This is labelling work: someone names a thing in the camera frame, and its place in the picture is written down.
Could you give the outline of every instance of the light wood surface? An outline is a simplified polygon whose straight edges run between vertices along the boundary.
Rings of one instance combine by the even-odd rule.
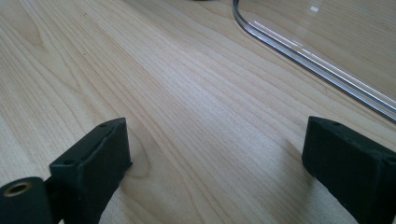
[[[0,185],[127,118],[101,223],[354,223],[301,162],[308,116],[396,127],[262,46],[231,1],[1,0]]]
[[[240,0],[239,9],[247,21],[382,92],[396,106],[396,1]]]

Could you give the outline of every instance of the black object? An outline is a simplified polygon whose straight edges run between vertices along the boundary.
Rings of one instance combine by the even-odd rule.
[[[395,152],[338,122],[310,117],[303,164],[359,223],[392,223]]]
[[[0,223],[98,223],[131,165],[125,119],[102,123],[49,165],[45,182],[27,177],[0,188]]]

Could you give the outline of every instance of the clear plastic sheet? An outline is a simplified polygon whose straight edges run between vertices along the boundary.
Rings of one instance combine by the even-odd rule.
[[[233,0],[248,33],[396,123],[396,1]]]

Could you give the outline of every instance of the wooden table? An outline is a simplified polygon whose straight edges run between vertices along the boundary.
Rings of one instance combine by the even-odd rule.
[[[308,116],[396,126],[245,34],[229,0],[0,0],[0,185],[127,118],[101,223],[354,223],[302,166]]]

